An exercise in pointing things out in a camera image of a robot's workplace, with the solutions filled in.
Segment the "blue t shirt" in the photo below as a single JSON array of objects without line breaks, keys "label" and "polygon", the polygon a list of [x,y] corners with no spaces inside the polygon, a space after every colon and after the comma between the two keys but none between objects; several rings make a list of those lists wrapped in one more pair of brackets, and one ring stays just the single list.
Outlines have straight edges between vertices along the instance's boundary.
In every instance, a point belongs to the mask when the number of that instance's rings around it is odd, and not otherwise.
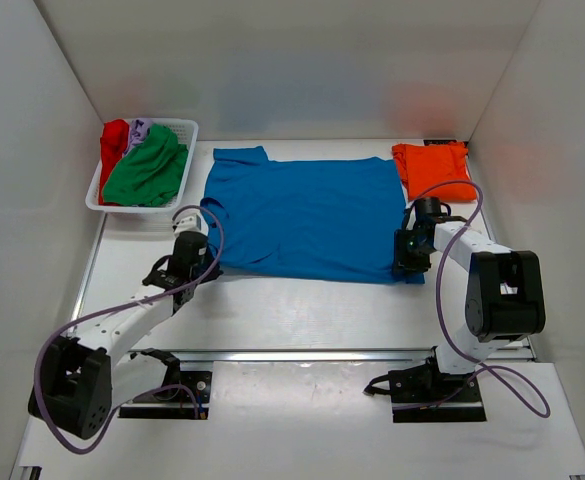
[{"label": "blue t shirt", "polygon": [[406,200],[391,160],[275,161],[261,146],[217,148],[200,204],[224,267],[336,282],[425,281],[392,270]]}]

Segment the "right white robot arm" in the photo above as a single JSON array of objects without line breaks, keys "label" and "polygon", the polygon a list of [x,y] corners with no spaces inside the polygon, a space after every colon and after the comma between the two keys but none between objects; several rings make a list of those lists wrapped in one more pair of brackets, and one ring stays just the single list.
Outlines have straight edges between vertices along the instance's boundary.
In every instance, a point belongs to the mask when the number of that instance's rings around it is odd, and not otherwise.
[{"label": "right white robot arm", "polygon": [[416,200],[404,211],[395,232],[393,271],[406,276],[431,268],[430,256],[441,254],[435,280],[438,315],[442,308],[442,274],[448,260],[468,274],[465,324],[434,348],[436,366],[420,376],[421,391],[443,400],[456,388],[456,376],[469,375],[496,350],[543,331],[545,302],[538,256],[512,250],[472,229],[436,197]]}]

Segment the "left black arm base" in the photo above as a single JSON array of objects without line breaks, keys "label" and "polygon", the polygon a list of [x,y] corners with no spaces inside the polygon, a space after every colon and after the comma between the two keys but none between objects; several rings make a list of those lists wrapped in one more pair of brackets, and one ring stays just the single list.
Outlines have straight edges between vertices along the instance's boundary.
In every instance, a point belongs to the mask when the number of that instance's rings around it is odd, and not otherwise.
[{"label": "left black arm base", "polygon": [[166,367],[160,391],[145,393],[118,410],[123,419],[199,420],[209,418],[213,372],[187,367],[173,353],[145,349],[130,354],[131,360],[150,358]]}]

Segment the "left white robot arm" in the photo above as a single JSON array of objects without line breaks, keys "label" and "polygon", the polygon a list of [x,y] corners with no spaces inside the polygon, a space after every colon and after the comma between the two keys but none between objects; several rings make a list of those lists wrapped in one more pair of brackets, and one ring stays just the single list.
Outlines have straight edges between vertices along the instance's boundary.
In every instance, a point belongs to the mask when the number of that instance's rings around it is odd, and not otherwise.
[{"label": "left white robot arm", "polygon": [[179,359],[158,348],[134,349],[174,317],[196,287],[221,275],[208,238],[198,228],[177,233],[173,251],[161,257],[121,308],[96,316],[74,337],[57,333],[35,363],[28,401],[31,416],[82,440],[109,424],[116,410],[138,397],[192,396],[181,382]]}]

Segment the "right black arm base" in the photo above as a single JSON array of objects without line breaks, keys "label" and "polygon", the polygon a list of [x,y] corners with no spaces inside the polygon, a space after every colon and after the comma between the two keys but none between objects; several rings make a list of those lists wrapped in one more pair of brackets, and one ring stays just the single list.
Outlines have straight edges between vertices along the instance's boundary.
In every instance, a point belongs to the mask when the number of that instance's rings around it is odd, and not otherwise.
[{"label": "right black arm base", "polygon": [[394,424],[487,421],[473,372],[443,373],[433,355],[416,366],[373,378],[363,394],[388,396]]}]

